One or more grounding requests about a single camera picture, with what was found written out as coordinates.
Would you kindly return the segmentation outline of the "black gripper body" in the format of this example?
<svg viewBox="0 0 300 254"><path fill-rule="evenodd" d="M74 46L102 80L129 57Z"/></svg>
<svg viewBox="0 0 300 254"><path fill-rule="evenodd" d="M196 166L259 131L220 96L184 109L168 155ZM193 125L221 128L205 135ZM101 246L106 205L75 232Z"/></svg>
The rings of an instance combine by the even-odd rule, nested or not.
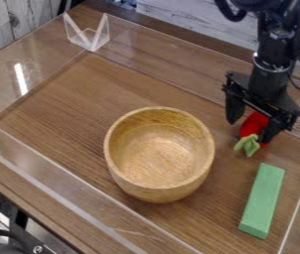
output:
<svg viewBox="0 0 300 254"><path fill-rule="evenodd" d="M247 75L238 71L225 73L223 91L240 96L246 107L266 115L278 117L284 123L284 130L291 130L300 117L300 106L288 94L288 80L279 74L263 74L255 71Z"/></svg>

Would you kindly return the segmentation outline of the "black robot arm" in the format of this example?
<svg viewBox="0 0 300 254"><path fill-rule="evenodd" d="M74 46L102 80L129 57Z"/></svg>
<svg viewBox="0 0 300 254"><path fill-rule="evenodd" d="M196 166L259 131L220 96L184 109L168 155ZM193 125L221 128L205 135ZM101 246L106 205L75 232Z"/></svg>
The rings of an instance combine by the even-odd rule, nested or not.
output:
<svg viewBox="0 0 300 254"><path fill-rule="evenodd" d="M300 106L288 94L292 73L300 63L300 0L215 0L233 22L252 13L258 17L259 47L252 55L252 72L225 73L225 119L235 123L247 108L268 118L259 141L268 143L292 130Z"/></svg>

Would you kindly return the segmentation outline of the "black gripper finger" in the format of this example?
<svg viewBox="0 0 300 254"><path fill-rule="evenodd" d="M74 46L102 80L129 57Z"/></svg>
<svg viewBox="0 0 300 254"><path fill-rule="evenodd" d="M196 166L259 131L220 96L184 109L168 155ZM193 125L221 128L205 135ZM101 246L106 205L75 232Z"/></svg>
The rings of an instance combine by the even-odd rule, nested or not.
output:
<svg viewBox="0 0 300 254"><path fill-rule="evenodd" d="M274 137L284 130L284 123L280 118L274 117L268 120L266 127L260 132L262 143L270 143Z"/></svg>
<svg viewBox="0 0 300 254"><path fill-rule="evenodd" d="M243 98L235 94L225 95L225 118L229 124L233 124L243 116L246 110L246 102Z"/></svg>

